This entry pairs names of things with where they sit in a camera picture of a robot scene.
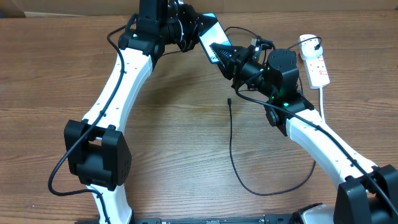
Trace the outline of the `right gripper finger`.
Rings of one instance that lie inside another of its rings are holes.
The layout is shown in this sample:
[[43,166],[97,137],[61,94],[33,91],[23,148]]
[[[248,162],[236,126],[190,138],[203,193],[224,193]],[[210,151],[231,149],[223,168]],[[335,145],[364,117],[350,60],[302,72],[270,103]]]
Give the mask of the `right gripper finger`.
[[231,73],[230,69],[228,66],[225,66],[223,63],[219,63],[219,69],[222,73],[222,75],[227,79],[231,80],[233,78],[233,74]]
[[239,50],[239,46],[232,46],[232,45],[224,45],[224,44],[217,44],[212,43],[210,48],[219,59],[219,61],[226,60]]

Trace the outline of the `blue Galaxy smartphone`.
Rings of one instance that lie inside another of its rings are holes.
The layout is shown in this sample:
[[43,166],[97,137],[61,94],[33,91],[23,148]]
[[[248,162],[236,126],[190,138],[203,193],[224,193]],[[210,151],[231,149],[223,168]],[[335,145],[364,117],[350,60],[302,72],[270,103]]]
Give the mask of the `blue Galaxy smartphone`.
[[216,43],[231,46],[231,42],[229,41],[215,14],[206,13],[203,14],[203,16],[208,21],[211,20],[210,23],[212,23],[212,25],[209,28],[206,28],[204,34],[200,36],[200,43],[210,63],[216,64],[219,62],[219,59],[210,45]]

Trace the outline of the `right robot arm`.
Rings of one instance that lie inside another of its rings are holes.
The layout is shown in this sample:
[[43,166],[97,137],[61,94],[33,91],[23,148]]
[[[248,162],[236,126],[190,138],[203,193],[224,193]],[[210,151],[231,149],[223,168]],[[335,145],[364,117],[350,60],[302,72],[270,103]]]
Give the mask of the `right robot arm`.
[[275,49],[265,64],[256,60],[254,46],[213,43],[218,66],[238,96],[247,85],[268,97],[256,103],[266,109],[272,126],[302,146],[329,176],[337,189],[333,210],[308,208],[295,223],[397,223],[397,169],[377,166],[342,140],[298,89],[297,56]]

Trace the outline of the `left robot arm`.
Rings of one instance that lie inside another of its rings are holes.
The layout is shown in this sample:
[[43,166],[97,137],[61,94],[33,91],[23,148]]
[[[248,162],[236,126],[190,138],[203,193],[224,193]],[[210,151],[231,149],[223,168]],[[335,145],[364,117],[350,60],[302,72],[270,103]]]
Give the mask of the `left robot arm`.
[[134,219],[124,189],[131,153],[124,131],[144,82],[152,74],[165,46],[192,50],[217,23],[181,1],[141,1],[139,12],[118,28],[113,71],[100,96],[81,121],[64,129],[69,170],[94,196],[100,223],[131,223]]

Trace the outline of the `white power strip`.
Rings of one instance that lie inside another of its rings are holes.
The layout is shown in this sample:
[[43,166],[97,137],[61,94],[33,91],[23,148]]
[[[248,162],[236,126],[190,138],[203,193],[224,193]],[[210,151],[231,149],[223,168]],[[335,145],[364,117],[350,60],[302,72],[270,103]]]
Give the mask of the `white power strip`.
[[323,55],[312,60],[303,60],[311,89],[319,89],[330,83]]

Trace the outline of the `cardboard backdrop board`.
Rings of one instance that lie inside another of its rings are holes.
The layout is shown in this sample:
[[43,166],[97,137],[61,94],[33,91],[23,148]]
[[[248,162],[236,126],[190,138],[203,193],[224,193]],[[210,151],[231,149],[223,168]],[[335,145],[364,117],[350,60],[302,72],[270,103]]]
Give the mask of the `cardboard backdrop board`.
[[[186,0],[197,12],[360,11],[397,8],[397,0]],[[24,17],[28,13],[73,16],[130,15],[137,0],[1,0],[1,13]]]

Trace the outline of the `white USB wall charger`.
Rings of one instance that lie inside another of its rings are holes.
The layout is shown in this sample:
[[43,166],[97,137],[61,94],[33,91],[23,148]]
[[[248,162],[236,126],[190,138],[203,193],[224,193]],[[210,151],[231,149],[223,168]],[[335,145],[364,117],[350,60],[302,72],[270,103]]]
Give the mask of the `white USB wall charger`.
[[323,55],[321,38],[313,34],[303,34],[299,37],[300,56],[302,60],[312,60]]

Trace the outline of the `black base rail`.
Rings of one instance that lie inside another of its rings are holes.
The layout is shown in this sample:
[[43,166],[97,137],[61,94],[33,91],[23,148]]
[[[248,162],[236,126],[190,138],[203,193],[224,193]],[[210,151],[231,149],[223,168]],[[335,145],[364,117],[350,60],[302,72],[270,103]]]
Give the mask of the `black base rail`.
[[136,218],[130,224],[289,224],[291,214],[272,214],[263,217],[236,217],[236,218],[185,218],[185,219],[160,219]]

